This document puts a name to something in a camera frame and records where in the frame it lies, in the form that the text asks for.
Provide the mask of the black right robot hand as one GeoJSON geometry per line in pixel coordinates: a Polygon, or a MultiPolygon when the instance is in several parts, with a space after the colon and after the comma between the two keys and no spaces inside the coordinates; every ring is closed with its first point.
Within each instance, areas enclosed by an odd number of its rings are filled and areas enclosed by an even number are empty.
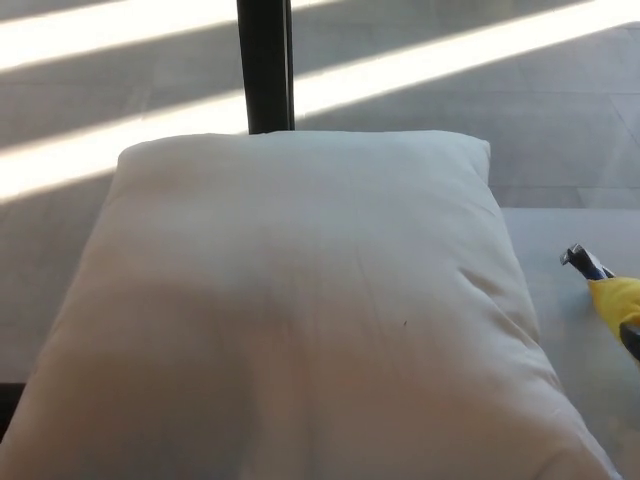
{"type": "Polygon", "coordinates": [[[636,363],[640,362],[640,328],[639,325],[628,320],[619,326],[620,341],[633,357],[636,363]]]}

